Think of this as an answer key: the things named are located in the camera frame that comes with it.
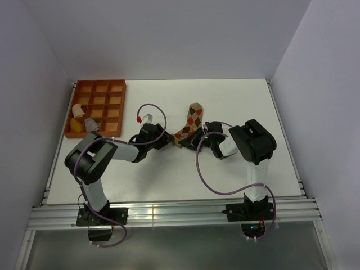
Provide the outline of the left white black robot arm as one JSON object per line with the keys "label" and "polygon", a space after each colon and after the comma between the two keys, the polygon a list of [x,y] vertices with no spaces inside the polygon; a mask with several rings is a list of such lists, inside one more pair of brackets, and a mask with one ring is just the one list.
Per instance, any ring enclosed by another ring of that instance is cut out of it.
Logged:
{"label": "left white black robot arm", "polygon": [[79,183],[86,202],[92,208],[89,218],[95,224],[109,220],[109,201],[105,196],[101,177],[112,160],[138,163],[147,153],[159,150],[174,138],[160,124],[144,124],[128,142],[88,133],[66,156],[64,164]]}

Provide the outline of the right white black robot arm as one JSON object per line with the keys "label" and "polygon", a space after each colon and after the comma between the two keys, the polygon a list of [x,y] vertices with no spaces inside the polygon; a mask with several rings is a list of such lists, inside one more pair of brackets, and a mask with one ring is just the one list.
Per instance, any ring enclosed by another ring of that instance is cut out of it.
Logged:
{"label": "right white black robot arm", "polygon": [[[250,119],[243,126],[232,126],[221,121],[206,122],[204,127],[197,128],[187,138],[180,139],[178,144],[196,152],[197,173],[204,186],[211,192],[229,196],[244,192],[244,214],[249,219],[256,219],[263,212],[262,204],[274,197],[267,185],[268,167],[277,143],[269,131],[257,120]],[[235,191],[220,192],[207,184],[201,174],[199,153],[203,146],[210,148],[217,159],[223,160],[240,153],[247,162],[246,186]]]}

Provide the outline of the grey sock red stripes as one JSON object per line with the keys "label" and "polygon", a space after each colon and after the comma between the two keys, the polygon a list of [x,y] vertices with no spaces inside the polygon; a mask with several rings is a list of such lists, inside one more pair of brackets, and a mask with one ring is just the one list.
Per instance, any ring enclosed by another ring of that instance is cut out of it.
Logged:
{"label": "grey sock red stripes", "polygon": [[86,132],[98,132],[100,125],[93,118],[86,118],[84,121],[84,129]]}

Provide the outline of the tan argyle sock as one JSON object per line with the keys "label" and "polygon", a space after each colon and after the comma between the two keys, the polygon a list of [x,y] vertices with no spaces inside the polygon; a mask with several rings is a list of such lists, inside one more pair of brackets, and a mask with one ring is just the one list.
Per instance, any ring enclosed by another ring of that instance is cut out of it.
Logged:
{"label": "tan argyle sock", "polygon": [[181,147],[180,141],[192,136],[199,128],[202,127],[204,109],[199,103],[189,105],[187,120],[183,128],[173,134],[174,143]]}

